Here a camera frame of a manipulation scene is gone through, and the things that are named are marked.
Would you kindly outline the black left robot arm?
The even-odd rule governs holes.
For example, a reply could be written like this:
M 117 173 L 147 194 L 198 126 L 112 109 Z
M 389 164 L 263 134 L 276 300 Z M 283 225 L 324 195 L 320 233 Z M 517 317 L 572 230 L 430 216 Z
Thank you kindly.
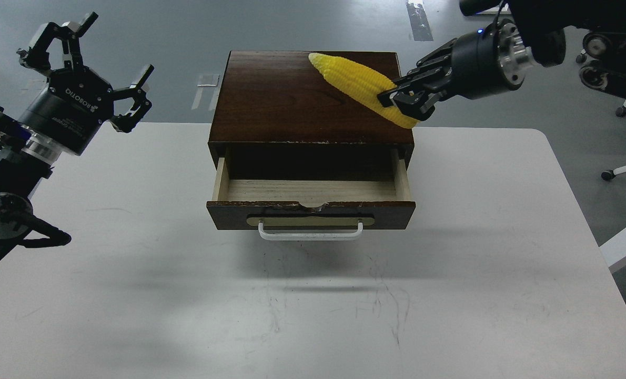
M 62 153 L 80 156 L 105 122 L 118 132 L 132 132 L 152 107 L 145 88 L 152 65 L 119 89 L 85 65 L 79 40 L 96 20 L 91 12 L 80 23 L 44 24 L 29 47 L 17 51 L 20 65 L 46 82 L 20 118 L 0 106 L 0 261 L 17 246 L 58 247 L 71 241 L 68 233 L 34 215 L 32 194 Z

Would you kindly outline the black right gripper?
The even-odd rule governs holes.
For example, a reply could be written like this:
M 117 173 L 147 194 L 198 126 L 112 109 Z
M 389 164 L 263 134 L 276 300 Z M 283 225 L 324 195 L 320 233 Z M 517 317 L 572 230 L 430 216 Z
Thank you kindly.
M 518 27 L 501 20 L 449 41 L 396 79 L 395 86 L 380 87 L 377 113 L 393 123 L 424 122 L 440 100 L 457 95 L 476 100 L 519 89 L 536 64 Z

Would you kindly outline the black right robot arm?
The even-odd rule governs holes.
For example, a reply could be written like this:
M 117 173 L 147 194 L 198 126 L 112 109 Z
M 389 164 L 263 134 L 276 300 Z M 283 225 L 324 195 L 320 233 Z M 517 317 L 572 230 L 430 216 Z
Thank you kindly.
M 590 60 L 579 69 L 582 84 L 626 100 L 626 1 L 461 1 L 459 8 L 471 16 L 496 5 L 510 17 L 496 15 L 431 51 L 378 94 L 380 105 L 423 122 L 452 97 L 516 91 L 528 69 L 565 61 L 567 28 L 585 31 L 581 46 Z

